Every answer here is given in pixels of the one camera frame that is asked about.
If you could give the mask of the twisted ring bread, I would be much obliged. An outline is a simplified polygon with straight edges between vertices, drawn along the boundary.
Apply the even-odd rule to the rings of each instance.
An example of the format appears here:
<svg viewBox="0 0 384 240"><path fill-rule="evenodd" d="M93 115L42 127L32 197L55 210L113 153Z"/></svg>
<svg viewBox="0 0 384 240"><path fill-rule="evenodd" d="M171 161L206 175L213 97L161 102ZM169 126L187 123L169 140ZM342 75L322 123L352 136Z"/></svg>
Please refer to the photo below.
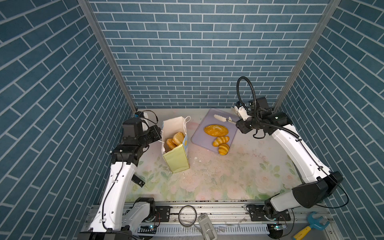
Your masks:
<svg viewBox="0 0 384 240"><path fill-rule="evenodd" d="M173 150L174 148L177 147L173 139L167 139L166 144L170 150Z"/></svg>

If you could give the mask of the paper bag with floral sides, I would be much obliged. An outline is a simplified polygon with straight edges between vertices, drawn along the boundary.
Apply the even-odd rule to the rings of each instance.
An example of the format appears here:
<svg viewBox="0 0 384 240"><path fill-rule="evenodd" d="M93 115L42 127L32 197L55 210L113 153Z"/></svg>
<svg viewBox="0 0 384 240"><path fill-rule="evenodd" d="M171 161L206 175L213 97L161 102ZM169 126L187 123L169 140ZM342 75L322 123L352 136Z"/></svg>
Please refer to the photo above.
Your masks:
<svg viewBox="0 0 384 240"><path fill-rule="evenodd" d="M191 120L190 116L177 117L163 122L162 134L162 156L168 164L172 173L179 173L190 168L188 161L188 134L187 123ZM166 144L167 139L172 139L174 134L182 132L185 135L181 145L170 150Z"/></svg>

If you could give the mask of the white metal tongs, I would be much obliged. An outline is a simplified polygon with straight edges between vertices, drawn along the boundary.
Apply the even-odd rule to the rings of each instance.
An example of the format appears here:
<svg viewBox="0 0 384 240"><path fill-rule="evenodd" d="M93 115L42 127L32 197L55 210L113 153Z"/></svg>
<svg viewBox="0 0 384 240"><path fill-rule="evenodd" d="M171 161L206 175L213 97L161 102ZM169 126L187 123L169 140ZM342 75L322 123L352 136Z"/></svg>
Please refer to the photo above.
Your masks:
<svg viewBox="0 0 384 240"><path fill-rule="evenodd" d="M228 123L236 124L236 122L233 121L230 117L226 118L226 117L223 117L220 115L214 115L214 118L221 121L221 122L228 122Z"/></svg>

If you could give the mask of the striped croissant roll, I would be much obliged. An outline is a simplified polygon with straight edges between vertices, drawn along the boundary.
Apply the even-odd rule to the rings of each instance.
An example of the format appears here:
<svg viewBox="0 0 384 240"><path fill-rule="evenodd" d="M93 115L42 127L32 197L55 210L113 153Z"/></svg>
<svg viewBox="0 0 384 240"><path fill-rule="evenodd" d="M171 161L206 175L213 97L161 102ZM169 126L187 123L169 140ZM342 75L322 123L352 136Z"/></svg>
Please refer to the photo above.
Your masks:
<svg viewBox="0 0 384 240"><path fill-rule="evenodd" d="M230 140L230 137L228 136L220 136L220 137L217 137L214 142L213 142L213 146L214 147L218 147L219 145L221 144L226 144L227 142L229 142Z"/></svg>

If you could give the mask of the triangular toast bread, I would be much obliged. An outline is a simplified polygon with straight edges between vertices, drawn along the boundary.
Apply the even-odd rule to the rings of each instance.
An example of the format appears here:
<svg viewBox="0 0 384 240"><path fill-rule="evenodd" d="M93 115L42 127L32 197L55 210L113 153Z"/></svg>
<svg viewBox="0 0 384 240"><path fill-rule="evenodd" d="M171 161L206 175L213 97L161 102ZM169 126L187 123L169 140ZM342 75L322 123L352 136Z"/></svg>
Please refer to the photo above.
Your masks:
<svg viewBox="0 0 384 240"><path fill-rule="evenodd" d="M178 133L174 134L172 141L173 141L175 146L179 146L183 143L184 138L185 138L185 135L182 132L178 132Z"/></svg>

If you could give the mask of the sesame oval bread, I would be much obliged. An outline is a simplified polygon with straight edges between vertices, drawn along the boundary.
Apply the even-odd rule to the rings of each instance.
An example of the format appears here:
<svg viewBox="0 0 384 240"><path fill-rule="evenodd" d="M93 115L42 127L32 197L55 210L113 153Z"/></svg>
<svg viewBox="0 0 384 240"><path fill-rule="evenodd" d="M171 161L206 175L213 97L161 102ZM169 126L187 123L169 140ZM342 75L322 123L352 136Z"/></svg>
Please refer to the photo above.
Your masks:
<svg viewBox="0 0 384 240"><path fill-rule="evenodd" d="M204 127L204 132L212 137L226 136L229 130L222 125L208 125Z"/></svg>

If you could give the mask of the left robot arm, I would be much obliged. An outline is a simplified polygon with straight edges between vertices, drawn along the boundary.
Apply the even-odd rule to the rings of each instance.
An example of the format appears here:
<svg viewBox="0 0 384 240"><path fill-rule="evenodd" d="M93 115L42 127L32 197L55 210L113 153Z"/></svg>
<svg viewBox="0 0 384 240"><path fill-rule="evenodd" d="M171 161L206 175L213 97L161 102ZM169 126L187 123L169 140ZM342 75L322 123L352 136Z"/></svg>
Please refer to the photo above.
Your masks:
<svg viewBox="0 0 384 240"><path fill-rule="evenodd" d="M94 220L88 230L80 232L79 240L136 240L137 230L144 220L156 216L154 198L138 198L128 213L124 205L130 183L142 186L135 175L143 153L151 143L161 139L161 129L143 112L123 122L119 145L111 152L112 162L106 190Z"/></svg>

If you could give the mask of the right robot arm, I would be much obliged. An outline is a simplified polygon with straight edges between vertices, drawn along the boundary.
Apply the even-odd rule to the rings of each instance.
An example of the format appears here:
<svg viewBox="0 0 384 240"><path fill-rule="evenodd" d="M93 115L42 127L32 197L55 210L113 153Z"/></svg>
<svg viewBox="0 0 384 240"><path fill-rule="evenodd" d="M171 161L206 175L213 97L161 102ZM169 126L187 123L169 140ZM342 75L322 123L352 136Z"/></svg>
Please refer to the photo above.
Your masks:
<svg viewBox="0 0 384 240"><path fill-rule="evenodd" d="M270 135L287 152L302 184L283 194L277 194L265 201L264 215L274 221L283 212L296 207L311 208L331 196L343 181L340 172L333 172L323 164L300 137L292 120L284 112L274 113L266 98L244 102L234 106L239 120L237 128L247 134L262 130Z"/></svg>

